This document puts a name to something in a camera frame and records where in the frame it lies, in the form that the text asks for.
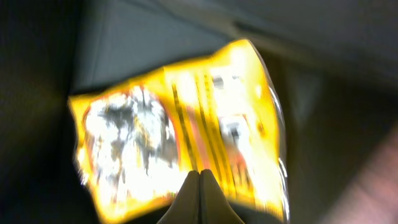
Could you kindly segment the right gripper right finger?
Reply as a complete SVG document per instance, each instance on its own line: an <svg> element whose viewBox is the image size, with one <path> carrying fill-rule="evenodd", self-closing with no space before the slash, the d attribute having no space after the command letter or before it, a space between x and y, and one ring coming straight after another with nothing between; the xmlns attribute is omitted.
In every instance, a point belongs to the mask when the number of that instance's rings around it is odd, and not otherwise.
<svg viewBox="0 0 398 224"><path fill-rule="evenodd" d="M244 224L231 208L211 170L201 171L199 183L202 224Z"/></svg>

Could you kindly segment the black gift box with lid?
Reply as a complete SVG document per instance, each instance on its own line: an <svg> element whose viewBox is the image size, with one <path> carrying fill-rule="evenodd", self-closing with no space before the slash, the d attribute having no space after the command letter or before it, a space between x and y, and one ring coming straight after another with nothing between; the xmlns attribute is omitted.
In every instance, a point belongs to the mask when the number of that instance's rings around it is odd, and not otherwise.
<svg viewBox="0 0 398 224"><path fill-rule="evenodd" d="M1 222L98 223L72 94L248 38L279 96L292 223L397 222L396 1L2 1Z"/></svg>

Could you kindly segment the yellow Hacks candy bag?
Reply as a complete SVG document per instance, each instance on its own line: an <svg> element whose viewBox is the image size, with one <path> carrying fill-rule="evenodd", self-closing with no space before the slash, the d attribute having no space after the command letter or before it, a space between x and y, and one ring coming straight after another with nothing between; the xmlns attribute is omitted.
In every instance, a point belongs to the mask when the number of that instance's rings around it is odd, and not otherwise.
<svg viewBox="0 0 398 224"><path fill-rule="evenodd" d="M187 174L212 171L243 222L290 221L285 124L250 40L68 99L76 169L103 223L171 206Z"/></svg>

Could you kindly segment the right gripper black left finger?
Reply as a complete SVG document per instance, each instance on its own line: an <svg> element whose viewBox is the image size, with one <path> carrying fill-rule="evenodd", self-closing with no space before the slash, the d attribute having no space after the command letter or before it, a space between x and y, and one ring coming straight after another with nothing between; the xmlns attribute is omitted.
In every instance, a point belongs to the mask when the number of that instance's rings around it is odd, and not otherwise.
<svg viewBox="0 0 398 224"><path fill-rule="evenodd" d="M200 175L190 171L170 208L158 224L198 224L200 221Z"/></svg>

